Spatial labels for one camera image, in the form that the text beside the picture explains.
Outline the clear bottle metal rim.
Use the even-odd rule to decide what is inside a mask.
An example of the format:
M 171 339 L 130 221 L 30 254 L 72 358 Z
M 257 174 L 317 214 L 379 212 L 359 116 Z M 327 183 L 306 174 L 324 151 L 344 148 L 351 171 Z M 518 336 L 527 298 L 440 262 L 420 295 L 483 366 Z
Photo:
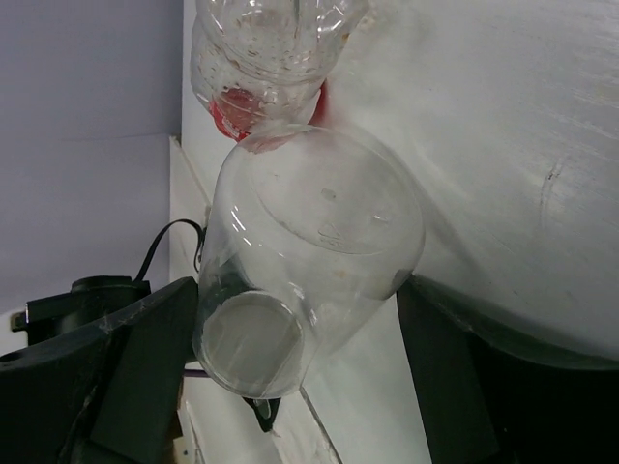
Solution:
M 207 221 L 199 364 L 246 398 L 295 392 L 410 277 L 425 235 L 410 170 L 369 132 L 248 136 L 222 163 Z

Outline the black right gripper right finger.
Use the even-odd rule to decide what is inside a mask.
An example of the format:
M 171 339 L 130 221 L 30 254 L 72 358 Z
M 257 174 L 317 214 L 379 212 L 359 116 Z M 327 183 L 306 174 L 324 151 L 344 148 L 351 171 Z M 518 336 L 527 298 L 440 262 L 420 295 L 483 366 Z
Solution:
M 397 307 L 433 462 L 617 461 L 617 361 L 518 331 L 422 277 Z

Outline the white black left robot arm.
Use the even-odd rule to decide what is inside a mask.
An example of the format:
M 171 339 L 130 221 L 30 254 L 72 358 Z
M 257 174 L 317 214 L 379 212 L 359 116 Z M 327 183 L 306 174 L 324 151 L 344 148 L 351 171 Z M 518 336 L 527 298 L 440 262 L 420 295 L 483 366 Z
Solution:
M 71 332 L 149 296 L 151 285 L 146 274 L 164 235 L 178 223 L 190 226 L 197 235 L 192 264 L 198 270 L 207 228 L 192 219 L 176 219 L 155 237 L 135 277 L 95 275 L 81 278 L 72 284 L 69 292 L 30 301 L 24 309 L 12 313 L 11 331 L 27 334 L 27 342 L 34 345 Z

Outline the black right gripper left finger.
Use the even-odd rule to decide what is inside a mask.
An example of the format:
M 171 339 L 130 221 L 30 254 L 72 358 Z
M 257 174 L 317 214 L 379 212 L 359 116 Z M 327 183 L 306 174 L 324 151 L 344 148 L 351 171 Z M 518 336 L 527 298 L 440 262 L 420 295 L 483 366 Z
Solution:
M 180 278 L 1 359 L 5 463 L 161 463 L 197 308 Z

